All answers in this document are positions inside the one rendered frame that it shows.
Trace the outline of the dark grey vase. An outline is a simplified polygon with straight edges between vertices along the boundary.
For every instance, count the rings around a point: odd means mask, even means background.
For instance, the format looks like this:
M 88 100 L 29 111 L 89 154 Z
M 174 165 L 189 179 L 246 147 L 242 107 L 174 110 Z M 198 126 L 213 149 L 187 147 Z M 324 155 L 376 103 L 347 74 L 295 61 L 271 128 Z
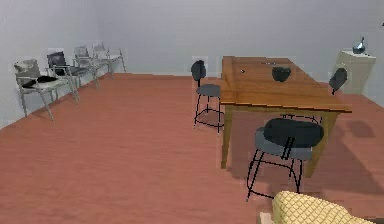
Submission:
M 354 54 L 362 54 L 365 52 L 365 49 L 364 37 L 362 37 L 361 40 L 353 46 L 352 51 Z

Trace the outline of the black round-back chair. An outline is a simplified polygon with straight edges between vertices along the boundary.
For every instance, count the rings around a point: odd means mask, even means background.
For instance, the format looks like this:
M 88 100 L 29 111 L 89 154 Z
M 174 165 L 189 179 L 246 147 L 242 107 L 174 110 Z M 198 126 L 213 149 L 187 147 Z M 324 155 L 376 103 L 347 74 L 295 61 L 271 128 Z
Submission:
M 217 133 L 220 133 L 220 129 L 224 126 L 221 122 L 221 116 L 224 115 L 224 112 L 221 110 L 221 106 L 218 106 L 218 109 L 210 108 L 209 102 L 211 98 L 220 99 L 220 86 L 217 84 L 202 84 L 201 80 L 206 77 L 206 67 L 205 62 L 203 60 L 195 61 L 191 66 L 191 74 L 194 81 L 197 82 L 196 93 L 198 94 L 197 103 L 196 103 L 196 111 L 194 117 L 194 125 L 204 124 L 210 127 L 214 127 L 217 129 Z M 206 108 L 203 110 L 199 110 L 200 99 L 202 96 L 207 97 Z M 199 117 L 206 113 L 208 114 L 210 111 L 216 112 L 218 116 L 218 121 L 216 124 L 207 123 L 204 121 L 200 121 Z
M 328 84 L 332 88 L 332 94 L 335 94 L 347 81 L 348 72 L 345 68 L 338 68 L 329 80 Z
M 303 173 L 303 162 L 310 161 L 312 150 L 324 137 L 324 128 L 311 121 L 300 121 L 287 118 L 273 118 L 255 131 L 255 153 L 249 163 L 246 186 L 249 200 L 252 194 L 273 199 L 273 196 L 257 192 L 253 189 L 261 163 L 284 167 L 289 176 L 294 178 L 296 192 L 300 192 Z M 265 154 L 291 160 L 291 165 L 275 163 L 263 159 Z

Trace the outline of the brown wooden table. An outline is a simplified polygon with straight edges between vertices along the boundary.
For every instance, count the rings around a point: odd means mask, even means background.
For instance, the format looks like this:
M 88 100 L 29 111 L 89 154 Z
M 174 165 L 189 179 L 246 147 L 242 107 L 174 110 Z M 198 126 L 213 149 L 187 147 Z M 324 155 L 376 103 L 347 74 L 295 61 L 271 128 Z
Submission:
M 289 67 L 285 82 L 275 81 L 273 67 Z M 305 176 L 313 176 L 317 163 L 341 113 L 351 108 L 332 95 L 287 58 L 235 57 L 222 59 L 220 104 L 225 107 L 221 167 L 227 166 L 233 113 L 235 111 L 313 115 L 322 119 L 324 137 L 313 148 L 313 158 L 305 166 Z

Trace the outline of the black cloth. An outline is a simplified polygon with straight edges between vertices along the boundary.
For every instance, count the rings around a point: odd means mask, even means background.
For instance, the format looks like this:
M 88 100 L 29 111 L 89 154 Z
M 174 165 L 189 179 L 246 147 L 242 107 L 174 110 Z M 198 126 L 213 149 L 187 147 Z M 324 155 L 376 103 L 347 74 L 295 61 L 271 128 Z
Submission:
M 22 84 L 22 87 L 31 89 L 31 88 L 34 88 L 33 86 L 36 83 L 42 84 L 42 83 L 49 83 L 49 82 L 53 82 L 53 81 L 57 81 L 57 80 L 58 80 L 58 78 L 51 77 L 51 76 L 40 76 L 36 80 L 31 80 L 31 81 L 28 81 L 28 82 Z

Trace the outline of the black bowl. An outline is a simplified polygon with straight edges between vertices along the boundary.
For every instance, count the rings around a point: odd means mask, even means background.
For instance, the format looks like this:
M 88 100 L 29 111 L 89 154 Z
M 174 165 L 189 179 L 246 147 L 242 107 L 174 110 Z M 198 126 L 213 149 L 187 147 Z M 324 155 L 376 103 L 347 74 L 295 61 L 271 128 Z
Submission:
M 285 82 L 291 74 L 291 69 L 289 67 L 273 67 L 272 68 L 272 77 L 275 81 Z

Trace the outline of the cream cabinet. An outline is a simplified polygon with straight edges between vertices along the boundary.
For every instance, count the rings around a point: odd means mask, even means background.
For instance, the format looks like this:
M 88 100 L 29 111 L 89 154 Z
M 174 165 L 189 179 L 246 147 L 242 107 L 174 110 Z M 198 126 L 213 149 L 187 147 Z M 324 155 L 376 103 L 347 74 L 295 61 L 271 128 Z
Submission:
M 361 95 L 375 62 L 375 56 L 365 53 L 355 54 L 352 50 L 341 50 L 333 72 L 339 68 L 347 71 L 346 83 L 341 87 L 343 93 Z

